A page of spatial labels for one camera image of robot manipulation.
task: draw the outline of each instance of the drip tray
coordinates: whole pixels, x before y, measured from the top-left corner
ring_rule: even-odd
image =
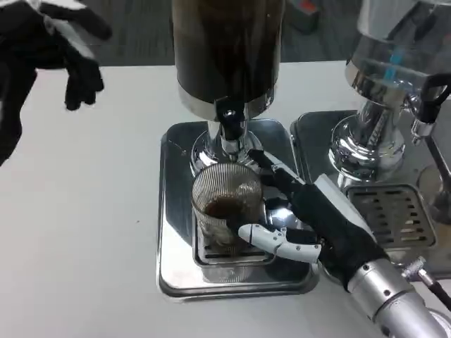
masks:
[[[240,247],[219,246],[211,243],[206,238],[199,226],[195,226],[195,240],[193,248],[194,259],[197,264],[204,267],[219,267],[225,265],[262,265],[268,264],[274,259],[265,251],[243,241]]]
[[[407,184],[350,187],[346,193],[387,251],[435,244],[431,220],[414,187]]]
[[[190,153],[206,126],[174,125],[162,140],[156,271],[160,290],[182,301],[310,291],[318,282],[316,266],[274,258],[252,247],[238,255],[203,238],[191,206]],[[264,148],[296,170],[290,136],[280,123],[253,120],[249,129]]]
[[[435,141],[443,151],[449,152],[448,129],[451,125],[451,102],[443,105],[434,131]],[[338,185],[340,177],[331,165],[328,151],[333,128],[356,111],[321,111],[304,114],[291,127],[301,177],[314,182],[325,173]],[[406,141],[401,168],[383,184],[353,185],[348,197],[363,214],[375,232],[379,243],[386,249],[393,263],[409,265],[423,256],[428,269],[436,278],[451,277],[451,226],[432,221],[424,206],[423,197],[431,192],[418,188],[421,173],[434,165],[424,142],[413,146],[410,142],[412,116],[403,113],[398,127]],[[426,180],[421,188],[433,186]]]

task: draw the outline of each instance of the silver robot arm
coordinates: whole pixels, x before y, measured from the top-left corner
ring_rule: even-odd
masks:
[[[320,261],[338,278],[382,333],[397,338],[446,338],[424,300],[377,245],[368,225],[340,190],[322,175],[306,184],[286,165],[264,151],[249,155],[274,177],[292,211],[317,234],[318,244],[289,243],[285,231],[244,225],[239,235],[277,256],[307,263]]]

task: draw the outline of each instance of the gloved hand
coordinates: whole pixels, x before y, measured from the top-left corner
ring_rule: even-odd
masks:
[[[103,90],[99,64],[71,23],[102,40],[111,36],[111,28],[77,0],[0,1],[0,165],[20,139],[20,110],[36,69],[68,71],[70,111],[93,104]]]

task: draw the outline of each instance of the coffee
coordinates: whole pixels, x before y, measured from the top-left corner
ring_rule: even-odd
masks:
[[[243,218],[245,205],[239,199],[230,197],[219,197],[205,208],[208,216],[220,220],[237,220]]]
[[[276,83],[285,0],[173,0],[178,81],[209,103],[252,101]]]

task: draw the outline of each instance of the drip tray grate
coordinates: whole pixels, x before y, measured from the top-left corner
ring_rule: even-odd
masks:
[[[262,265],[270,263],[274,256],[242,241],[237,246],[219,246],[206,238],[196,226],[197,239],[194,257],[200,265]]]
[[[353,186],[346,192],[384,249],[435,244],[431,220],[413,186]]]

